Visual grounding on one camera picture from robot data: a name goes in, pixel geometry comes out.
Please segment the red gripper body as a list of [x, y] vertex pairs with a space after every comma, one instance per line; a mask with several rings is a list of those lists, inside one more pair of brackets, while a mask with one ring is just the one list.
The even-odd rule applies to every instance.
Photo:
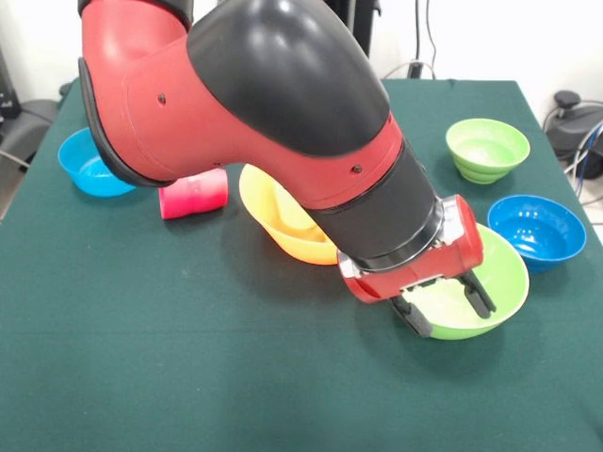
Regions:
[[440, 278], [457, 279], [483, 261], [483, 244], [477, 221], [460, 195], [439, 202], [443, 217], [432, 243], [399, 266], [364, 269], [339, 251], [339, 271], [354, 296], [365, 303], [391, 299], [405, 290]]

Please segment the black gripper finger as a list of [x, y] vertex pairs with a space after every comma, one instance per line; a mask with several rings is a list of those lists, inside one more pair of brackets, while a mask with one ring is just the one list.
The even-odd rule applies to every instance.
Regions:
[[460, 275], [458, 281], [464, 287], [464, 295], [467, 301], [480, 318], [487, 319], [497, 310], [495, 303], [491, 300], [473, 270]]
[[391, 298], [390, 303], [399, 318], [401, 318], [415, 334], [422, 338], [429, 338], [432, 335], [431, 322], [413, 303], [407, 301], [402, 295]]

